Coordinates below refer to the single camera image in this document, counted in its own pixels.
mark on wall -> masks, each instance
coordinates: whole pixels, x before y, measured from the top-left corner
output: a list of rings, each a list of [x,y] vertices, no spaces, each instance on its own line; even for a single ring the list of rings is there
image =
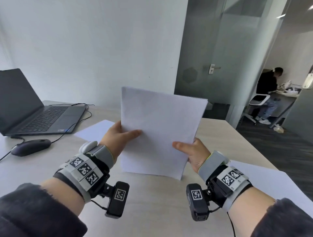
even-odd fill
[[[197,76],[198,72],[194,68],[185,69],[182,73],[182,79],[187,83],[196,81]]]

laptop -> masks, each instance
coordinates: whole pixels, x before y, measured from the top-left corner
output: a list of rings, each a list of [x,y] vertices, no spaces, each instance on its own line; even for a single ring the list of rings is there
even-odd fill
[[[73,132],[86,106],[44,106],[20,69],[0,71],[0,133],[49,135]]]

laptop keyboard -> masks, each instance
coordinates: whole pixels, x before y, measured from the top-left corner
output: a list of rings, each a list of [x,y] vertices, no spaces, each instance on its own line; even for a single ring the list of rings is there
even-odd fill
[[[45,132],[68,107],[52,106],[27,124],[20,132]]]

jeans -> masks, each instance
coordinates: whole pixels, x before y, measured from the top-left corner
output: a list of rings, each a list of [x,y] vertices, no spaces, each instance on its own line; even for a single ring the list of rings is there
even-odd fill
[[[259,117],[263,119],[267,119],[272,113],[277,109],[278,104],[277,101],[269,98],[261,107],[260,112],[258,114]]]

sheet of paper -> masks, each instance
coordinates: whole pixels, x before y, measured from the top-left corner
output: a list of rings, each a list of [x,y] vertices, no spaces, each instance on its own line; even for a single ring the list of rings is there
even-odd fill
[[[289,198],[313,218],[313,202],[285,172],[233,160],[230,165],[247,175],[256,188],[275,199]]]
[[[207,103],[207,99],[123,87],[122,127],[143,133],[122,152],[122,169],[180,180],[187,155],[175,150],[172,142],[193,142]]]
[[[113,124],[114,122],[103,120],[79,132],[76,132],[74,135],[89,142],[97,141],[99,143],[104,134],[109,130],[110,127],[112,127]]]

